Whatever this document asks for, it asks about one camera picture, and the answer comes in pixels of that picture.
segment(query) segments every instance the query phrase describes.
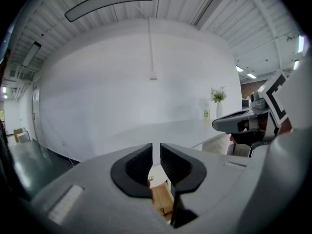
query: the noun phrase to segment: white vase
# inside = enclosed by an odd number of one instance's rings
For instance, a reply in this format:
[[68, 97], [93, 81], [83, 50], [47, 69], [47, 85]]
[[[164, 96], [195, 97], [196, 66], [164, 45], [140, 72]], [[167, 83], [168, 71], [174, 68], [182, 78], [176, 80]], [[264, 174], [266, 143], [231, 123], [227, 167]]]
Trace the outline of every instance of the white vase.
[[216, 118], [219, 119], [223, 116], [223, 105], [222, 102], [216, 104]]

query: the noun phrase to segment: flower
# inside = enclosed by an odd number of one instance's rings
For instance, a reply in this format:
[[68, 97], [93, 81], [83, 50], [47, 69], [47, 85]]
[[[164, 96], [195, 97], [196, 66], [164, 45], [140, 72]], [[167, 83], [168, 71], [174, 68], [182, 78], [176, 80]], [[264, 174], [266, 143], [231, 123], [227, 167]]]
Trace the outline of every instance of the flower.
[[211, 88], [210, 90], [210, 100], [214, 101], [215, 103], [217, 102], [221, 102], [223, 100], [225, 100], [225, 98], [227, 97], [226, 93], [225, 93], [225, 87], [220, 87], [220, 89], [214, 89], [214, 88]]

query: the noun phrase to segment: white countertop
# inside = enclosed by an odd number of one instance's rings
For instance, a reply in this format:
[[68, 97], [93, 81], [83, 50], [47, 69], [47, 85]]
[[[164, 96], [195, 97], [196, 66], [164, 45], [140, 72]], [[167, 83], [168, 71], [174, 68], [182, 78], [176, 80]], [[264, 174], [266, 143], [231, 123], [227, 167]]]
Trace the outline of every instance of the white countertop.
[[112, 137], [104, 138], [97, 155], [111, 153], [120, 149], [141, 144], [153, 144], [153, 163], [159, 164], [160, 143], [171, 143], [188, 148], [210, 140], [223, 132], [212, 128], [211, 120], [184, 120], [160, 124], [150, 124], [124, 131]]

